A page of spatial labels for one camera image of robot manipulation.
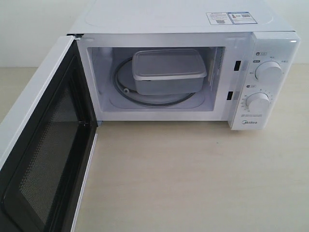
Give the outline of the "white microwave door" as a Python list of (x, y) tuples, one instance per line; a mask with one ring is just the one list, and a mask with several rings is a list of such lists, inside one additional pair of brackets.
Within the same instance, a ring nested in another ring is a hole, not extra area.
[(73, 231), (97, 126), (78, 37), (62, 36), (0, 125), (1, 231)]

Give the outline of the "white plastic lidded container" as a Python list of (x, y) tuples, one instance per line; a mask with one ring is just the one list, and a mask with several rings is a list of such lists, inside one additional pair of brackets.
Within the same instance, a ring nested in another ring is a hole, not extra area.
[(135, 53), (132, 74), (141, 95), (176, 95), (199, 92), (207, 69), (195, 49), (159, 49)]

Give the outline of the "upper white control knob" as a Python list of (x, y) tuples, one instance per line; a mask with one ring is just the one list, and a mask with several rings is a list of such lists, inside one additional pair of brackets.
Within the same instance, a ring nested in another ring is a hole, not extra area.
[(262, 63), (255, 70), (255, 78), (261, 83), (275, 83), (280, 80), (282, 69), (275, 61)]

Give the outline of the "glass turntable plate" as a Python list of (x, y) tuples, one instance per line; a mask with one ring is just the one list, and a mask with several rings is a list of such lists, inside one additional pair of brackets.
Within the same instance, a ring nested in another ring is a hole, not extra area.
[(178, 94), (178, 97), (176, 97), (176, 95), (166, 95), (163, 97), (165, 100), (160, 100), (160, 96), (158, 95), (148, 96), (139, 94), (135, 87), (132, 70), (129, 68), (131, 67), (132, 59), (133, 57), (129, 57), (122, 61), (120, 64), (118, 64), (112, 74), (112, 83), (114, 88), (120, 93), (121, 96), (130, 102), (145, 107), (170, 107), (182, 103), (196, 94)]

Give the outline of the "white microwave oven body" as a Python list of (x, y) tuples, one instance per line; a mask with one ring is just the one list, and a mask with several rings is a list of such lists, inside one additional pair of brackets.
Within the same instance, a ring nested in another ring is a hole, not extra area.
[[(206, 13), (249, 12), (257, 24), (211, 25)], [(269, 119), (300, 38), (264, 0), (92, 0), (69, 35), (78, 48), (98, 121), (225, 121), (232, 130), (261, 130)], [(120, 95), (112, 74), (139, 51), (192, 48), (207, 76), (202, 89), (170, 107), (145, 107)], [(255, 70), (277, 62), (282, 76), (261, 83)], [(246, 99), (267, 94), (266, 112), (252, 113)]]

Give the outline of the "lower white control knob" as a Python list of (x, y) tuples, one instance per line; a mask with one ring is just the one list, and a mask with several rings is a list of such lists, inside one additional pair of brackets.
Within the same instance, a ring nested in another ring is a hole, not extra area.
[(254, 93), (246, 99), (246, 106), (252, 113), (263, 113), (269, 108), (270, 101), (265, 93)]

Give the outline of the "blue white label sticker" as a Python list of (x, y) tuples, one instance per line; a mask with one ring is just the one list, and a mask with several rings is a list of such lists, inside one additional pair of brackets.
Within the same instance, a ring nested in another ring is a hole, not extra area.
[(257, 24), (249, 12), (212, 12), (206, 13), (211, 25)]

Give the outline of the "white control knob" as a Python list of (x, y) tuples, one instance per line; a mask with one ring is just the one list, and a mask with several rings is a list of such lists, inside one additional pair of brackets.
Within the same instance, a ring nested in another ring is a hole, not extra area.
[(270, 101), (265, 93), (254, 93), (246, 99), (246, 106), (252, 113), (263, 113), (269, 108)]
[(255, 78), (261, 83), (275, 83), (280, 80), (282, 69), (275, 61), (262, 63), (255, 70)]

